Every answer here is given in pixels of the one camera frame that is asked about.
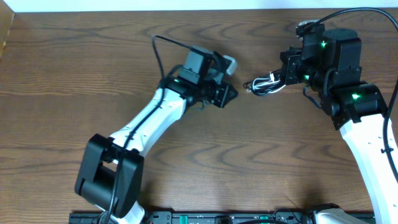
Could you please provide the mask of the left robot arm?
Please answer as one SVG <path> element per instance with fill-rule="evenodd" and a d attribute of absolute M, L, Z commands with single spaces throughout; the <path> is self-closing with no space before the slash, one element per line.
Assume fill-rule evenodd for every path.
<path fill-rule="evenodd" d="M 223 108 L 237 90 L 225 81 L 238 68 L 235 58 L 191 47 L 183 65 L 161 78 L 153 98 L 127 125 L 88 141 L 75 193 L 103 210 L 97 223 L 140 223 L 144 159 L 161 135 L 194 104 Z"/>

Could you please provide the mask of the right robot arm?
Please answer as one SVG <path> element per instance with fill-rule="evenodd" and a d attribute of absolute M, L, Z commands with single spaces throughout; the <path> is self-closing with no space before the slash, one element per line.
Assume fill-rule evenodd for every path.
<path fill-rule="evenodd" d="M 280 79 L 318 93 L 313 104 L 332 120 L 354 155 L 376 223 L 397 223 L 397 144 L 379 88 L 361 80 L 361 39 L 351 29 L 325 29 L 303 21 L 301 47 L 280 53 Z"/>

